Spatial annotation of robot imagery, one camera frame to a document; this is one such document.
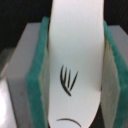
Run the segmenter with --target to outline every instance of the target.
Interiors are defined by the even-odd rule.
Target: black ink marking
[[[73,82],[72,82],[72,84],[71,84],[71,87],[70,87],[71,70],[69,71],[68,85],[67,85],[67,87],[66,87],[67,67],[66,67],[66,70],[65,70],[64,79],[63,79],[63,68],[64,68],[64,66],[62,66],[62,68],[61,68],[61,72],[60,72],[60,81],[61,81],[62,87],[63,87],[63,89],[65,90],[65,92],[66,92],[69,96],[71,96],[70,91],[73,89],[73,86],[74,86],[74,84],[75,84],[75,82],[76,82],[76,78],[77,78],[78,72],[76,73],[76,76],[75,76],[75,78],[74,78],[74,80],[73,80]]]
[[[63,67],[64,67],[64,66],[62,66],[62,68],[61,68],[60,81],[61,81],[62,87],[63,87],[63,89],[65,90],[65,92],[66,92],[69,96],[71,96],[70,92],[68,92],[68,90],[67,90],[67,88],[66,88],[66,86],[65,86],[65,81],[62,80]]]
[[[68,88],[69,88],[69,85],[70,85],[70,74],[71,74],[71,70],[69,71],[69,77],[68,77]]]
[[[71,86],[71,88],[70,88],[70,91],[72,90],[72,88],[73,88],[73,86],[74,86],[74,84],[75,84],[75,81],[76,81],[77,75],[78,75],[78,72],[76,73],[76,76],[75,76],[75,78],[74,78],[74,80],[73,80],[73,82],[72,82],[72,86]]]
[[[57,121],[71,121],[71,122],[74,122],[74,123],[76,123],[77,125],[79,125],[79,126],[81,127],[81,125],[80,125],[77,121],[75,121],[75,120],[73,120],[73,119],[62,118],[62,119],[58,119]]]

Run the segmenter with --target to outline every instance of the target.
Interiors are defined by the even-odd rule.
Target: green foam block
[[[105,128],[124,128],[128,117],[128,68],[112,34],[104,23],[104,55],[101,107]]]
[[[35,128],[47,128],[49,73],[47,53],[47,33],[49,18],[44,17],[39,31],[39,39],[31,68],[26,76],[31,116]]]

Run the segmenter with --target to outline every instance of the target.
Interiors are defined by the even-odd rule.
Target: dark background
[[[52,0],[0,0],[0,52],[16,46],[28,22],[50,16]],[[128,33],[128,0],[105,0],[104,19]]]

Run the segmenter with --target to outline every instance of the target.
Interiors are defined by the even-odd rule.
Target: white card stand
[[[51,128],[89,128],[96,116],[104,54],[103,3],[53,1],[49,29]]]

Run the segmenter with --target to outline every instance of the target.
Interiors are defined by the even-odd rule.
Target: green edge
[[[38,43],[31,68],[26,76],[28,97],[32,120],[35,128],[45,128],[46,122],[44,117],[44,109],[42,108],[41,92],[38,76],[41,71],[45,49],[47,47],[47,32],[49,18],[44,17],[41,23]]]
[[[124,128],[128,118],[128,67],[113,40],[112,33],[106,22],[104,22],[104,32],[113,51],[120,83],[120,97],[113,128]]]

